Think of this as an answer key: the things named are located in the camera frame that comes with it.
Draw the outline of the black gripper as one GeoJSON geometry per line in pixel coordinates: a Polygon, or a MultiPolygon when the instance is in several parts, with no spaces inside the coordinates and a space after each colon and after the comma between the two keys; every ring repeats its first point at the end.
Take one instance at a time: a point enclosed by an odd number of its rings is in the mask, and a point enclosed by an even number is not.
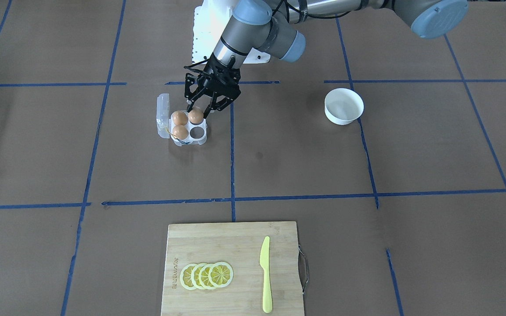
{"type": "Polygon", "coordinates": [[[210,98],[203,112],[204,119],[212,110],[224,110],[240,96],[241,75],[239,68],[233,68],[235,62],[235,56],[230,57],[228,65],[211,56],[208,60],[184,66],[185,69],[195,73],[195,75],[185,74],[184,96],[187,99],[187,113],[191,112],[195,102],[202,96],[210,98]]]}

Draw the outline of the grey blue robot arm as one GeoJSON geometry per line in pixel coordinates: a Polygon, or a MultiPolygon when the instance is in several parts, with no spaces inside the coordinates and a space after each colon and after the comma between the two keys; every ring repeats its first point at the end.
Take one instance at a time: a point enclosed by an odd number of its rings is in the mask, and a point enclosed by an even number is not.
{"type": "Polygon", "coordinates": [[[203,116],[221,111],[240,95],[240,68],[271,57],[295,62],[307,40],[294,28],[311,20],[337,19],[366,8],[393,11],[420,38],[455,28],[468,12],[466,0],[205,0],[195,8],[192,64],[187,66],[187,112],[207,96],[203,116]]]}

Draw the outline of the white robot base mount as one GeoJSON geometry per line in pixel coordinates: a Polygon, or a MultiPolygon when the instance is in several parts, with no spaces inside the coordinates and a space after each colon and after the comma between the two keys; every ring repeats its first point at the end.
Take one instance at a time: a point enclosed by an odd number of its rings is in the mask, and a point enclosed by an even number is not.
{"type": "Polygon", "coordinates": [[[192,63],[209,58],[238,0],[205,0],[194,10],[192,63]]]}

